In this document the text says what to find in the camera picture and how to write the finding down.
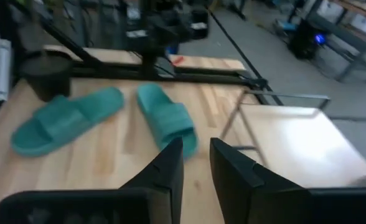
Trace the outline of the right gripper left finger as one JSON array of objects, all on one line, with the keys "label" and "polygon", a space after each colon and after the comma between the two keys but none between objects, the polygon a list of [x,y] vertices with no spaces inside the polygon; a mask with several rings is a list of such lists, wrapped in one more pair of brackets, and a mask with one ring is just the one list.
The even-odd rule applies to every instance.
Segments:
[{"label": "right gripper left finger", "polygon": [[165,195],[166,208],[159,207],[156,213],[168,215],[172,224],[181,222],[184,184],[182,148],[182,138],[173,139],[141,172],[121,186],[122,189],[145,188]]}]

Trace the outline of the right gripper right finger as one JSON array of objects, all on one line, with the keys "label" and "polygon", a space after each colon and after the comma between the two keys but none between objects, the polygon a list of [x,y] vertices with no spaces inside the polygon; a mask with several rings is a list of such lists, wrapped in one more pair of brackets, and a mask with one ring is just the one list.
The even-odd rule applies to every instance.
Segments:
[{"label": "right gripper right finger", "polygon": [[307,223],[311,196],[219,138],[210,140],[210,166],[225,223]]}]

